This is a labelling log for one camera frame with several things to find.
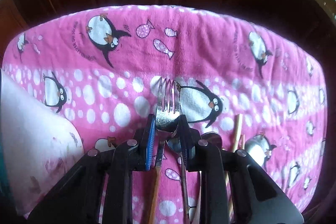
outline fish print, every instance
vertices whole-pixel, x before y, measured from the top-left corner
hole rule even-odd
[[[175,52],[170,51],[167,46],[159,39],[153,40],[154,47],[161,53],[167,54],[169,60],[173,57]]]
[[[180,180],[179,174],[175,172],[173,169],[167,168],[165,173],[166,176],[171,180]]]
[[[151,29],[155,29],[150,20],[146,24],[142,24],[136,29],[136,35],[140,38],[145,38],[149,35]]]
[[[177,31],[174,31],[171,28],[165,28],[165,34],[168,37],[177,37]]]
[[[38,55],[41,54],[41,52],[39,51],[39,49],[38,49],[38,47],[37,47],[36,44],[33,45],[33,48],[34,48],[34,51],[35,51]]]

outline chopstick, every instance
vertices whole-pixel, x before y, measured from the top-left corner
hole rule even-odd
[[[245,149],[245,134],[241,136],[241,149]],[[233,212],[232,194],[229,200],[229,217]]]

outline wooden handle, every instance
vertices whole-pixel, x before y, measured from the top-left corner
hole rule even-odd
[[[155,221],[156,203],[158,201],[158,195],[159,195],[160,176],[161,176],[161,167],[155,167],[154,184],[152,186],[151,199],[150,199],[151,205],[147,224],[154,224]]]

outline pink blanket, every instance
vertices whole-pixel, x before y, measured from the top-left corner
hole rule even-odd
[[[230,150],[242,113],[246,140],[258,144],[250,154],[300,211],[315,192],[327,125],[321,66],[253,23],[185,7],[87,10],[15,37],[3,69],[71,121],[84,151],[130,139],[156,111],[160,76],[175,79],[190,126],[219,133]],[[168,148],[164,155],[157,223],[182,223],[180,160]],[[151,177],[134,172],[134,223],[144,220]],[[192,217],[197,173],[187,173],[187,185]]]

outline penguin beak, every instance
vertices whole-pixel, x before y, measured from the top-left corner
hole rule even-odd
[[[104,40],[111,45],[112,41],[113,41],[113,36],[110,34],[106,34],[106,37],[104,37]]]

